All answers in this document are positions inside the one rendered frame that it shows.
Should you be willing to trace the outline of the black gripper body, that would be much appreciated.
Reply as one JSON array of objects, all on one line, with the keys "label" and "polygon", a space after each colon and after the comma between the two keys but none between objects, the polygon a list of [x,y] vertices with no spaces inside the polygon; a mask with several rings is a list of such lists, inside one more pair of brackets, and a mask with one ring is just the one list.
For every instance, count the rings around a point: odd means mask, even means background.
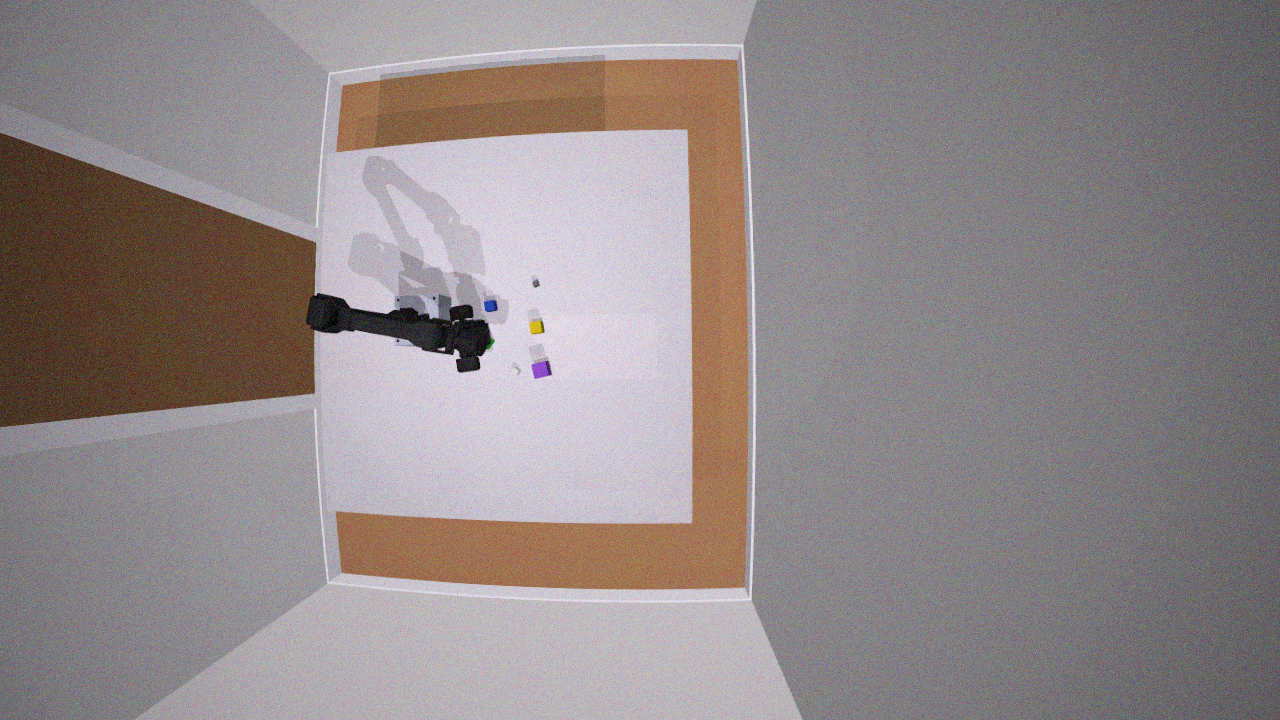
[{"label": "black gripper body", "polygon": [[[470,305],[460,305],[451,307],[449,313],[451,313],[451,322],[460,320],[454,322],[456,325],[460,325],[460,331],[465,331],[465,327],[470,327],[470,322],[466,320],[465,318],[474,318],[474,307],[471,307]],[[462,354],[463,357],[456,359],[457,372],[466,373],[466,372],[480,370],[481,366],[479,357],[476,355],[465,352]]]}]

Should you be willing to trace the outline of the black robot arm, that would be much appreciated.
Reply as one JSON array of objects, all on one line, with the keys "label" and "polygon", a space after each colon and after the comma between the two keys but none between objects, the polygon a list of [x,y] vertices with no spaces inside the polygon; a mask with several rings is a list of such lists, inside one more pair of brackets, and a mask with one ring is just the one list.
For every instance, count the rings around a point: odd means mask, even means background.
[{"label": "black robot arm", "polygon": [[[483,356],[490,343],[489,324],[483,319],[460,331],[451,320],[429,319],[429,313],[419,315],[413,307],[401,307],[388,314],[349,307],[344,299],[332,295],[312,295],[306,324],[321,333],[364,331],[372,334],[408,340],[415,347],[435,354],[454,354],[454,348]],[[445,324],[445,325],[443,325]],[[439,350],[445,347],[444,350]]]}]

